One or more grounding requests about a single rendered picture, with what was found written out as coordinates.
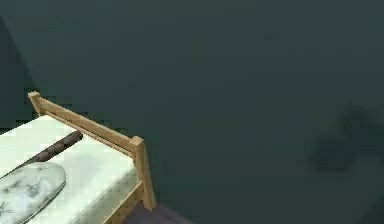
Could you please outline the wooden bed with white mattress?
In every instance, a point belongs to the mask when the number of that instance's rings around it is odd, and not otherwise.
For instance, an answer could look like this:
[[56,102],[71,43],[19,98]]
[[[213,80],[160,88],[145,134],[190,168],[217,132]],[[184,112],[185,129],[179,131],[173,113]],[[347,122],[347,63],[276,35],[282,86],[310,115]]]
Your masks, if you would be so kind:
[[65,109],[34,91],[37,118],[0,135],[0,178],[74,131],[83,139],[51,159],[66,185],[26,224],[122,224],[136,205],[156,206],[146,145]]

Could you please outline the brown baseball bat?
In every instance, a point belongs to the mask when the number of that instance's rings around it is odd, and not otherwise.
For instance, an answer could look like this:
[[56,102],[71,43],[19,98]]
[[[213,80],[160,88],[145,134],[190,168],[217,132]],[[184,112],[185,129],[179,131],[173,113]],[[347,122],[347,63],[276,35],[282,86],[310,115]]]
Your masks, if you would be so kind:
[[48,146],[46,149],[38,152],[21,165],[15,167],[7,174],[2,176],[2,179],[11,178],[46,178],[51,176],[65,176],[65,170],[62,166],[51,162],[51,159],[63,153],[68,148],[72,147],[83,139],[83,134],[80,131],[74,131],[57,142]]

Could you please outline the white grey patterned pillow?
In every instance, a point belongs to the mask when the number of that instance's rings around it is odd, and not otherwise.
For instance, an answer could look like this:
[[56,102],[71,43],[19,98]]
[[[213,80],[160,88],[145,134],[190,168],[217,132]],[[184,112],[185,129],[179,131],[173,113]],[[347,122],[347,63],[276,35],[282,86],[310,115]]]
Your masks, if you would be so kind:
[[66,172],[53,162],[35,162],[0,178],[0,224],[26,224],[66,185]]

